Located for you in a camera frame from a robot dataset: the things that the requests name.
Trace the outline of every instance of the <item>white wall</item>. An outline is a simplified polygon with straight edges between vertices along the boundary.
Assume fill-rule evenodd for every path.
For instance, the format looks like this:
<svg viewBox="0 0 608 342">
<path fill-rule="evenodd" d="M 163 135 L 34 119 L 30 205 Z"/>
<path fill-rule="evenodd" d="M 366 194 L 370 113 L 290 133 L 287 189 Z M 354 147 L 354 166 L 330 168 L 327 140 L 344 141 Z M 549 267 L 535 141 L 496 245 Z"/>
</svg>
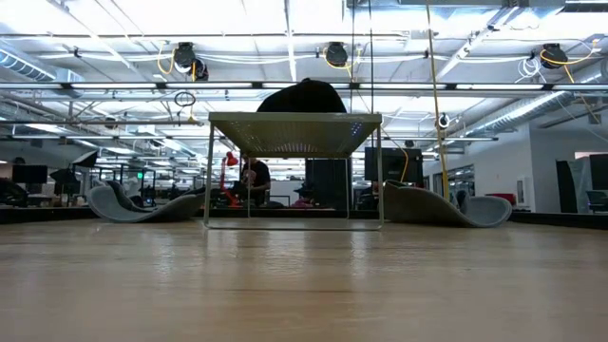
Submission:
<svg viewBox="0 0 608 342">
<path fill-rule="evenodd" d="M 589 128 L 595 128 L 598 134 L 608 137 L 608 129 L 602 126 Z M 608 142 L 585 129 L 532 129 L 530 139 L 537 212 L 559 213 L 560 188 L 556 161 L 573 161 L 576 152 L 608 152 Z"/>
<path fill-rule="evenodd" d="M 273 181 L 270 188 L 270 200 L 283 203 L 283 205 L 287 206 L 288 201 L 286 198 L 274 198 L 272 196 L 289 196 L 291 204 L 294 204 L 299 199 L 299 195 L 294 190 L 301 188 L 302 182 L 302 180 Z"/>
<path fill-rule="evenodd" d="M 517 128 L 514 133 L 498 135 L 497 142 L 475 142 L 467 147 L 464 155 L 448 155 L 448 170 L 474 165 L 475 193 L 477 196 L 492 193 L 517 194 L 517 180 L 528 177 L 532 180 L 532 153 L 530 148 L 530 129 L 527 124 Z M 430 176 L 441 173 L 441 163 L 425 162 L 424 174 Z M 531 199 L 530 210 L 535 209 L 535 194 L 528 189 Z"/>
</svg>

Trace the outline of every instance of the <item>ceiling fixture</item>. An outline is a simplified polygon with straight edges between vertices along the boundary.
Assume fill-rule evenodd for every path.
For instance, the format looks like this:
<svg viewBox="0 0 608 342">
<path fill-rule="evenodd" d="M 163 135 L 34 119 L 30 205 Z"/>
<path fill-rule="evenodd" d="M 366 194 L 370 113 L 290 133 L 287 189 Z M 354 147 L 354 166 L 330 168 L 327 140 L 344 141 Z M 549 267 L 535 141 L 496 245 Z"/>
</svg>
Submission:
<svg viewBox="0 0 608 342">
<path fill-rule="evenodd" d="M 197 58 L 193 43 L 179 43 L 178 48 L 175 49 L 173 58 L 177 71 L 192 76 L 195 81 L 209 81 L 207 65 Z"/>
<path fill-rule="evenodd" d="M 541 64 L 548 69 L 558 69 L 568 62 L 568 56 L 560 48 L 559 44 L 545 44 L 542 46 Z"/>
<path fill-rule="evenodd" d="M 325 52 L 325 59 L 333 67 L 345 67 L 349 60 L 349 54 L 344 49 L 344 44 L 331 42 Z"/>
<path fill-rule="evenodd" d="M 446 113 L 442 113 L 441 117 L 439 118 L 439 121 L 437 122 L 437 125 L 442 130 L 446 129 L 449 126 L 449 117 Z"/>
</svg>

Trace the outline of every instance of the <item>black cable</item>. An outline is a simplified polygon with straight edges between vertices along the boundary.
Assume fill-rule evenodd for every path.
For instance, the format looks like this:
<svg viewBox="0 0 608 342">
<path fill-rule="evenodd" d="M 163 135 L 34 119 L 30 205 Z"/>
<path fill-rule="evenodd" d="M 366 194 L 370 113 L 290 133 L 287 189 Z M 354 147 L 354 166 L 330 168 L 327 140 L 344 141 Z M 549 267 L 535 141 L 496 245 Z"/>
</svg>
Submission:
<svg viewBox="0 0 608 342">
<path fill-rule="evenodd" d="M 181 112 L 184 108 L 194 105 L 197 102 L 197 97 L 189 93 L 188 91 L 181 91 L 175 95 L 175 97 L 173 98 L 173 102 L 181 107 L 180 111 L 177 114 L 178 126 L 181 126 Z"/>
</svg>

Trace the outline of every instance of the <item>red object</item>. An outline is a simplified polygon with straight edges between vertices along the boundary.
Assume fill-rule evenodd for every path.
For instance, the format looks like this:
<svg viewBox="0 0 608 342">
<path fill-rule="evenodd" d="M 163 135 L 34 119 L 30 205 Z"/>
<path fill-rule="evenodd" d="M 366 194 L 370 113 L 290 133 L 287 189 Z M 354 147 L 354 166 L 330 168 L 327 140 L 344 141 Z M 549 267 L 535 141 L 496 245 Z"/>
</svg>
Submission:
<svg viewBox="0 0 608 342">
<path fill-rule="evenodd" d="M 231 208 L 239 208 L 240 206 L 237 204 L 237 199 L 230 193 L 230 191 L 226 190 L 225 178 L 226 178 L 226 164 L 228 166 L 235 166 L 238 164 L 238 159 L 232 155 L 232 152 L 227 152 L 226 157 L 221 159 L 221 175 L 219 176 L 219 190 L 223 192 L 228 199 L 230 199 Z"/>
<path fill-rule="evenodd" d="M 228 159 L 226 161 L 226 165 L 235 166 L 238 164 L 238 159 L 236 159 L 235 156 L 232 155 L 232 152 L 226 153 L 226 158 Z"/>
<path fill-rule="evenodd" d="M 508 200 L 511 205 L 516 205 L 517 201 L 515 200 L 515 195 L 513 194 L 487 194 L 486 196 L 498 197 L 501 199 Z"/>
</svg>

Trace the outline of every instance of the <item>person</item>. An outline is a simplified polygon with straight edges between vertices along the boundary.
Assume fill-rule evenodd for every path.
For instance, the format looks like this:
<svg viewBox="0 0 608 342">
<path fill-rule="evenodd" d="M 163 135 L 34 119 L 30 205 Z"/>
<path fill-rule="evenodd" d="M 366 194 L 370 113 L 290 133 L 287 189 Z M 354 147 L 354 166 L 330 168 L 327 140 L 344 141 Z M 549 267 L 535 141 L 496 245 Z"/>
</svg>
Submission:
<svg viewBox="0 0 608 342">
<path fill-rule="evenodd" d="M 270 171 L 268 166 L 256 158 L 248 158 L 243 155 L 243 159 L 246 160 L 242 171 L 242 180 L 245 184 L 251 183 L 251 199 L 255 201 L 255 204 L 259 206 L 266 200 L 266 190 L 270 190 Z M 247 187 L 244 189 L 244 193 L 241 193 L 242 199 L 247 199 Z"/>
</svg>

